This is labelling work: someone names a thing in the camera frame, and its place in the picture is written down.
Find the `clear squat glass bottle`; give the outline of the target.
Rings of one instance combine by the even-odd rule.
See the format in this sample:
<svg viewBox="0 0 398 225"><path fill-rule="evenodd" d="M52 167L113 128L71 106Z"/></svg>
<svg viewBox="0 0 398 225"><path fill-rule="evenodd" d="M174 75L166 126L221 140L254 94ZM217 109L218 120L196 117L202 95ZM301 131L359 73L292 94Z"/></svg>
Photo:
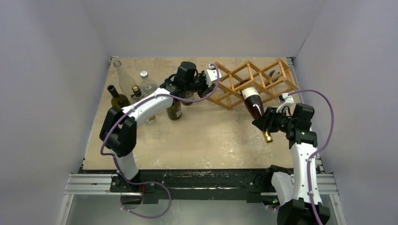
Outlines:
<svg viewBox="0 0 398 225"><path fill-rule="evenodd" d="M151 95L158 89L159 86L157 82L149 78L147 71L141 71L140 76L142 78L140 90L145 96Z"/></svg>

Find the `brown bottle gold neck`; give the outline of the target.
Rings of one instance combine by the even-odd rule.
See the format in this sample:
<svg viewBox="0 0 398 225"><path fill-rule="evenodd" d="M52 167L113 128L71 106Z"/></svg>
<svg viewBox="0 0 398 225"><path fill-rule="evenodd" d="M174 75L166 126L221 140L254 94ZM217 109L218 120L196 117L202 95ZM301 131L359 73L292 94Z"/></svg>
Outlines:
<svg viewBox="0 0 398 225"><path fill-rule="evenodd" d="M257 89L253 86L240 91L244 99L244 104L254 120L264 114L264 107Z"/></svg>

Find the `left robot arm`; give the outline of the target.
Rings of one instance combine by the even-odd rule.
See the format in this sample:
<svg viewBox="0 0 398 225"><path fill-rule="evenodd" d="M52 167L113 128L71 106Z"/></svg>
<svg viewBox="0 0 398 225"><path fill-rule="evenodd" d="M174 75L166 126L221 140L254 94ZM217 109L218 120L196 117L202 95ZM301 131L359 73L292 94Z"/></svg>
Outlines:
<svg viewBox="0 0 398 225"><path fill-rule="evenodd" d="M104 148L110 150L109 156L113 158L117 173L122 177L122 186L127 191L136 191L141 184L133 156L138 126L159 111L171 107L174 102L183 101L186 92L197 93L200 101L209 98L215 93L221 77L214 63L198 72L194 63L183 61L154 93L132 105L108 110L99 134L103 142L100 154L106 155Z"/></svg>

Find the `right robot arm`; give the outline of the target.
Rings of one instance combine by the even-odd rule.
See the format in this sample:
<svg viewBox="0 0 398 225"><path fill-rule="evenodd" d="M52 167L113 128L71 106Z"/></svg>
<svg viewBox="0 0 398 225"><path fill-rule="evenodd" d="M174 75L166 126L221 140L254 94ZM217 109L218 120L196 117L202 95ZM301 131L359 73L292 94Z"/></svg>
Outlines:
<svg viewBox="0 0 398 225"><path fill-rule="evenodd" d="M330 219L330 209L323 205L318 189L316 160L317 134L310 130L314 108L296 104L292 116L268 107L252 124L261 131L286 134L293 159L293 175L282 172L264 177L263 184L276 190L280 202L279 225L324 225Z"/></svg>

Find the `green bottle cream label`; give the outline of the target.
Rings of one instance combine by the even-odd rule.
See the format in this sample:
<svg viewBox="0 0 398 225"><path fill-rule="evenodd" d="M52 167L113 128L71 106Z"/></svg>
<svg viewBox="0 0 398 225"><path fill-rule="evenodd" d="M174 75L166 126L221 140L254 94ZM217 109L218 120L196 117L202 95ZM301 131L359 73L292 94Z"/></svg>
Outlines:
<svg viewBox="0 0 398 225"><path fill-rule="evenodd" d="M112 96L112 106L122 109L130 105L128 98L123 94L119 94L114 85L107 86L107 90Z"/></svg>

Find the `wooden wine rack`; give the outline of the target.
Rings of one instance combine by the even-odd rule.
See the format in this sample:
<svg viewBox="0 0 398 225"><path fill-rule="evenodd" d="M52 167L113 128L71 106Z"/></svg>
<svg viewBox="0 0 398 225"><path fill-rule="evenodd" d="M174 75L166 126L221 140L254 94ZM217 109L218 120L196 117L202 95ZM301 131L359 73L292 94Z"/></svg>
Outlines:
<svg viewBox="0 0 398 225"><path fill-rule="evenodd" d="M276 100L282 93L299 89L292 70L280 58L264 68L250 60L235 69L228 69L217 61L215 64L222 77L217 91L207 100L227 110L243 103L242 92L245 88L254 87L263 103Z"/></svg>

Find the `clear tall glass bottle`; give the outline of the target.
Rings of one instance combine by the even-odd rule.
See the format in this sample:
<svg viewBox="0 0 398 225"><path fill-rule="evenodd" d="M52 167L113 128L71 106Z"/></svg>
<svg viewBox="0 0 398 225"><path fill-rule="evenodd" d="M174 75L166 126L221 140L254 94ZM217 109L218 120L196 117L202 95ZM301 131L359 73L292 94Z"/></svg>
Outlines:
<svg viewBox="0 0 398 225"><path fill-rule="evenodd" d="M132 87L137 85L136 80L126 72L119 60L114 60L113 65L118 74L119 86L122 93L129 99L129 101L132 101L132 96L134 95Z"/></svg>

